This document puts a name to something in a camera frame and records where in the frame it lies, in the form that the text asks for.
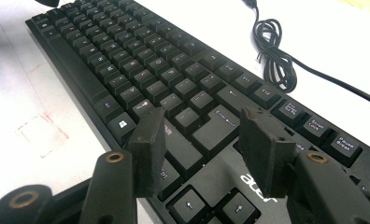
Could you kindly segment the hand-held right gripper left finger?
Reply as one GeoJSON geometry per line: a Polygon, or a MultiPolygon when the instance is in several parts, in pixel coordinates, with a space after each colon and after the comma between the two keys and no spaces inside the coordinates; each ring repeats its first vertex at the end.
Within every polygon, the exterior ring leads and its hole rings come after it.
{"type": "Polygon", "coordinates": [[[135,163],[135,196],[150,198],[158,194],[166,153],[164,109],[156,107],[138,122],[128,149],[135,163]]]}

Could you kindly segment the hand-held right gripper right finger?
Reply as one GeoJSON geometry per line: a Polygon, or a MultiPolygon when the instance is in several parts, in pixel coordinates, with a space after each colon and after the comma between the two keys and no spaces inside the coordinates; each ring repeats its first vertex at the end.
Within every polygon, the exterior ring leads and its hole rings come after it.
{"type": "Polygon", "coordinates": [[[287,194],[285,165],[295,157],[295,142],[268,113],[250,107],[240,112],[239,147],[264,197],[287,194]]]}

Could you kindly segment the black computer keyboard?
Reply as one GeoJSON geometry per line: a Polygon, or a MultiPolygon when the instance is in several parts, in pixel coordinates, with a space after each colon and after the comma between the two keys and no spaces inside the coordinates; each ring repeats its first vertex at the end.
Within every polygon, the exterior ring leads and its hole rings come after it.
{"type": "Polygon", "coordinates": [[[370,147],[136,0],[75,0],[28,27],[111,150],[162,107],[166,153],[149,204],[164,224],[370,224],[370,147]],[[240,112],[295,142],[287,194],[264,197],[240,112]]]}

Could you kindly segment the white foam board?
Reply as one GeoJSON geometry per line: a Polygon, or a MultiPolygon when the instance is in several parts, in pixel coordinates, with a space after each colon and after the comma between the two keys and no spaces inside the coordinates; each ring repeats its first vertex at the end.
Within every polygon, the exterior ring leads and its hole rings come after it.
{"type": "MultiPolygon", "coordinates": [[[[293,97],[370,146],[370,12],[336,0],[137,0],[251,72],[251,27],[276,19],[298,63],[293,97]]],[[[29,184],[54,192],[88,178],[105,149],[32,38],[36,0],[0,0],[0,199],[29,184]]]]}

